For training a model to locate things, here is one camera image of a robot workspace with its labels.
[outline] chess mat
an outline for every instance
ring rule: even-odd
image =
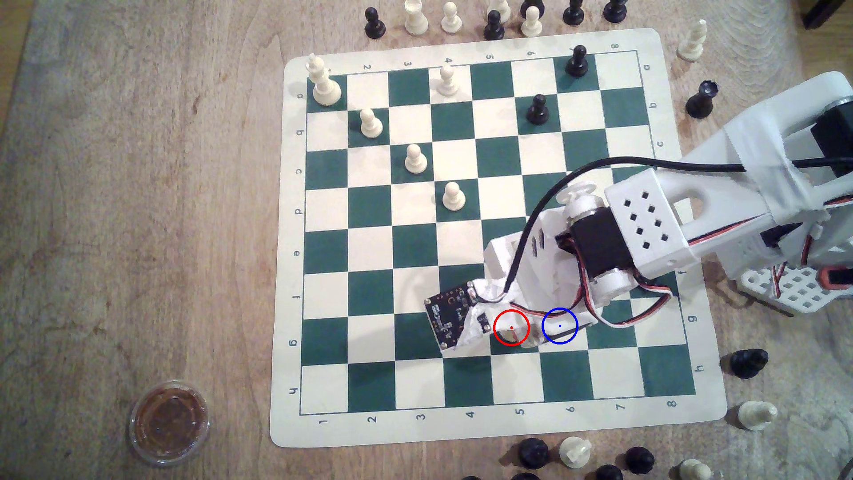
[[[577,44],[589,72],[564,67]],[[424,300],[486,274],[483,251],[520,231],[539,198],[583,164],[681,158],[667,68],[650,29],[322,57],[342,90],[323,107],[306,57],[284,74],[270,434],[283,447],[416,442],[622,428],[725,414],[700,268],[657,281],[677,297],[628,329],[595,325],[565,345],[493,336],[441,352]],[[435,90],[450,64],[459,91]],[[526,121],[534,95],[550,118]],[[359,110],[383,123],[360,131]],[[403,164],[417,143],[429,161]],[[642,167],[581,179],[598,193]],[[465,207],[444,208],[456,181]],[[550,207],[558,204],[552,201]],[[679,205],[683,218],[689,205]],[[634,290],[619,322],[653,303]]]

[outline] wood grain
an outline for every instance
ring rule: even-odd
[[[485,1],[460,1],[462,32],[404,32],[398,2],[375,6],[387,35],[363,34],[366,4],[346,1],[44,0],[33,12],[0,140],[0,477],[510,478],[521,437],[359,448],[283,449],[269,438],[281,77],[295,56],[480,40]],[[511,2],[514,9],[518,2]],[[676,105],[702,79],[722,88],[705,121],[679,112],[687,152],[743,108],[802,81],[798,17],[773,0],[630,3],[619,26],[650,26],[671,64]],[[709,37],[701,61],[674,49],[690,20]],[[518,37],[516,15],[508,37]],[[633,445],[658,458],[650,478],[700,458],[728,478],[836,478],[853,452],[850,304],[787,317],[731,290],[705,265],[722,353],[760,346],[769,367],[726,377],[731,406],[772,401],[761,434],[725,420],[581,432],[594,444],[573,475],[591,478]],[[185,378],[213,416],[198,457],[145,466],[126,443],[133,401]],[[557,445],[565,435],[546,435]]]

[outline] white pawn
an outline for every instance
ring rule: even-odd
[[[459,190],[458,183],[449,182],[444,186],[444,195],[441,197],[441,203],[451,212],[455,212],[465,206],[465,193]]]
[[[582,468],[589,462],[589,452],[592,451],[592,443],[577,436],[570,436],[560,444],[560,460],[569,468]]]
[[[708,465],[696,460],[684,460],[678,467],[678,476],[682,480],[711,480],[714,472]]]
[[[779,409],[766,401],[750,400],[738,408],[738,420],[747,430],[764,430],[778,416]]]
[[[407,14],[406,32],[412,35],[421,35],[423,32],[426,32],[429,27],[429,20],[427,20],[427,16],[422,12],[424,6],[421,0],[406,0],[403,7],[406,9]]]
[[[521,32],[525,37],[538,37],[542,33],[542,22],[539,21],[539,9],[536,5],[527,7],[527,18],[521,23]]]
[[[367,138],[377,138],[382,133],[382,120],[376,118],[373,110],[365,108],[358,116],[362,118],[362,133]]]
[[[452,97],[459,91],[459,84],[453,80],[453,67],[444,65],[438,70],[438,76],[441,77],[441,83],[436,87],[438,93],[445,97]]]
[[[338,82],[328,77],[326,63],[314,54],[308,56],[308,63],[305,64],[308,70],[308,78],[314,82],[314,100],[324,107],[334,105],[340,100],[340,85]]]
[[[447,2],[444,4],[444,18],[441,19],[441,27],[447,33],[456,33],[462,28],[462,19],[456,14],[455,3]]]
[[[699,20],[690,28],[688,37],[678,45],[678,58],[684,61],[697,61],[702,55],[702,44],[705,42],[705,35],[708,33],[708,27],[704,20]]]

